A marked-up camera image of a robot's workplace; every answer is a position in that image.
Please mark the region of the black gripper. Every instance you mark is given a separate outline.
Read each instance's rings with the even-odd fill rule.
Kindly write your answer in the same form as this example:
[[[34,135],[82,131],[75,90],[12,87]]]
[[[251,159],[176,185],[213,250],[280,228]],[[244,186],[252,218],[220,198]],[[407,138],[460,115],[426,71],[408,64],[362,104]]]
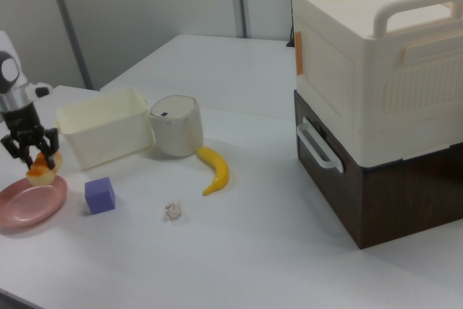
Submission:
[[[41,154],[40,168],[56,168],[54,156],[59,149],[59,132],[55,127],[46,129],[41,124],[33,103],[1,115],[9,130],[1,143],[12,158],[19,158],[30,169],[33,160],[29,148],[35,146]]]

